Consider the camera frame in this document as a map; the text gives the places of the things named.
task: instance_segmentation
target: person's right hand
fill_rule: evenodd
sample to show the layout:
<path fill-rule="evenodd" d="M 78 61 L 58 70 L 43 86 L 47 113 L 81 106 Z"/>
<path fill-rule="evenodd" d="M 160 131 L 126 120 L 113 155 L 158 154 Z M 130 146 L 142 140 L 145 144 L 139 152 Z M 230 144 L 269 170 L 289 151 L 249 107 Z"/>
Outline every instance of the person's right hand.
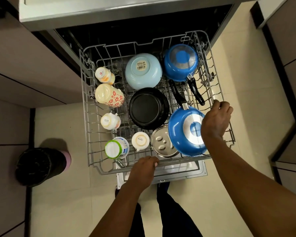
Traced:
<path fill-rule="evenodd" d="M 214 100 L 212 109 L 205 115 L 201 136 L 204 142 L 210 138 L 221 138 L 224 135 L 233 112 L 229 102 Z"/>
<path fill-rule="evenodd" d="M 159 159 L 155 156 L 140 158 L 132 167 L 127 182 L 136 186 L 141 193 L 150 186 L 158 163 Z"/>

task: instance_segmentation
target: dishwasher rack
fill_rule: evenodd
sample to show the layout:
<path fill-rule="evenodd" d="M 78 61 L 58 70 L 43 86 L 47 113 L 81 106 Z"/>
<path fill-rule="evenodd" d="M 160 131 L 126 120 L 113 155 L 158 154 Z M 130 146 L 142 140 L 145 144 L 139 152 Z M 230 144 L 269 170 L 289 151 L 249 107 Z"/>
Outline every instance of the dishwasher rack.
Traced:
<path fill-rule="evenodd" d="M 124 70 L 129 59 L 139 53 L 150 53 L 156 56 L 160 63 L 163 63 L 165 51 L 170 46 L 178 43 L 187 44 L 195 49 L 198 54 L 198 66 L 194 75 L 198 91 L 205 100 L 205 106 L 197 103 L 195 97 L 186 82 L 176 83 L 179 92 L 185 96 L 188 104 L 193 106 L 204 114 L 212 107 L 214 99 L 223 101 L 223 95 L 217 76 L 214 59 L 210 47 L 210 42 L 207 34 L 204 31 L 188 31 L 182 35 L 168 36 L 153 39 L 150 43 L 128 42 L 121 44 L 100 44 L 89 46 L 83 51 L 80 50 L 80 67 L 81 81 L 83 92 L 83 105 L 85 117 L 85 132 L 88 165 L 97 168 L 101 175 L 113 174 L 130 171 L 134 163 L 144 156 L 156 155 L 151 146 L 145 150 L 137 152 L 131 144 L 132 136 L 138 131 L 144 131 L 149 136 L 153 130 L 146 131 L 137 127 L 130 119 L 128 104 L 136 90 L 131 88 L 124 76 Z M 109 107 L 104 104 L 97 103 L 94 97 L 96 87 L 101 84 L 95 78 L 94 73 L 98 67 L 105 66 L 115 74 L 114 87 L 120 89 L 125 95 L 125 101 L 121 107 Z M 169 81 L 165 76 L 162 76 L 160 82 L 155 87 L 159 89 L 168 99 L 171 114 L 179 108 L 170 89 Z M 118 129 L 108 131 L 100 124 L 100 119 L 103 114 L 112 112 L 117 113 L 121 118 L 121 125 Z M 106 157 L 104 147 L 107 141 L 114 137 L 122 136 L 126 138 L 130 144 L 130 151 L 125 159 L 109 159 Z M 224 134 L 224 140 L 232 147 L 235 143 L 235 138 L 231 124 Z M 179 153 L 172 158 L 160 157 L 159 167 L 181 164 L 192 161 L 199 161 L 211 158 L 208 152 L 198 157 L 182 156 Z"/>

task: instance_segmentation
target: leg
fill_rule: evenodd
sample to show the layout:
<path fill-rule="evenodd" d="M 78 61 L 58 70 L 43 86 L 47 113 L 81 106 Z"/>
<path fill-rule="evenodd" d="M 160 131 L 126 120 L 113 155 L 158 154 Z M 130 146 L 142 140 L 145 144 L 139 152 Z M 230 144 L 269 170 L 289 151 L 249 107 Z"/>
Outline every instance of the leg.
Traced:
<path fill-rule="evenodd" d="M 162 220 L 162 236 L 203 237 L 191 217 L 167 193 L 170 183 L 157 187 L 157 201 Z"/>
<path fill-rule="evenodd" d="M 120 190 L 115 190 L 115 197 L 117 196 Z M 134 218 L 132 222 L 132 227 L 130 228 L 129 237 L 145 237 L 144 225 L 143 220 L 141 218 L 141 207 L 137 203 Z"/>

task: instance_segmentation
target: dishwasher label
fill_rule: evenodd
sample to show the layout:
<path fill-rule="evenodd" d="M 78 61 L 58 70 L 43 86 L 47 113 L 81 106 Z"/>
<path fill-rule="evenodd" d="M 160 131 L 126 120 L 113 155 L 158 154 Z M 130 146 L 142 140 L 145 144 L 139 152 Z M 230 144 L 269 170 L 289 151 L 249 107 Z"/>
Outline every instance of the dishwasher label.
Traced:
<path fill-rule="evenodd" d="M 147 63 L 145 60 L 139 60 L 136 64 L 136 68 L 138 71 L 144 71 L 147 68 Z"/>

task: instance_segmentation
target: black pan handle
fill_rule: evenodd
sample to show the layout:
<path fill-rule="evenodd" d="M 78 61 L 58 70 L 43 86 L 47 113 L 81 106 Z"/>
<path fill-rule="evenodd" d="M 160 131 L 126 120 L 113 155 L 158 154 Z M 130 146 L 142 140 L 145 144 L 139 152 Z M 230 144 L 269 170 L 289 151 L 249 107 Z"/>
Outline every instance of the black pan handle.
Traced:
<path fill-rule="evenodd" d="M 205 105 L 205 101 L 202 97 L 202 95 L 198 92 L 197 90 L 197 86 L 196 86 L 196 80 L 192 75 L 189 75 L 187 77 L 187 83 L 193 93 L 193 95 L 195 96 L 195 98 L 197 99 L 197 101 L 201 104 L 201 105 Z"/>
<path fill-rule="evenodd" d="M 181 96 L 173 80 L 169 80 L 169 84 L 176 102 L 183 108 L 183 104 L 186 103 L 186 99 Z"/>

